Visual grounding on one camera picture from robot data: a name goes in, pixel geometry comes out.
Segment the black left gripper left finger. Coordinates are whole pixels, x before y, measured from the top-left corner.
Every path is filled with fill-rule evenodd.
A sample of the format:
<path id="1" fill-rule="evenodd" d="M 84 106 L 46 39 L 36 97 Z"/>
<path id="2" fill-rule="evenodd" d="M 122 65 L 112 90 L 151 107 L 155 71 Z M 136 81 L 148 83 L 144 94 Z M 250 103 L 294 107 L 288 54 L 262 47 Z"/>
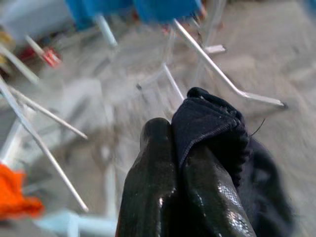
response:
<path id="1" fill-rule="evenodd" d="M 139 154 L 125 179 L 116 236 L 185 237 L 182 208 L 172 128 L 154 118 L 143 126 Z"/>

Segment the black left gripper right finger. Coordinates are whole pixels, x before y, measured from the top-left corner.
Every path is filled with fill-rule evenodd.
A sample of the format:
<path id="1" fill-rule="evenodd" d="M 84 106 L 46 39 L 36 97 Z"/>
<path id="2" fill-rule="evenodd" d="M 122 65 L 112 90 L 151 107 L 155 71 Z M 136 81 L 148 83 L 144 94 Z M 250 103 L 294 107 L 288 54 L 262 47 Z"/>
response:
<path id="1" fill-rule="evenodd" d="M 232 179 L 208 147 L 195 146 L 182 167 L 193 237 L 253 237 Z"/>

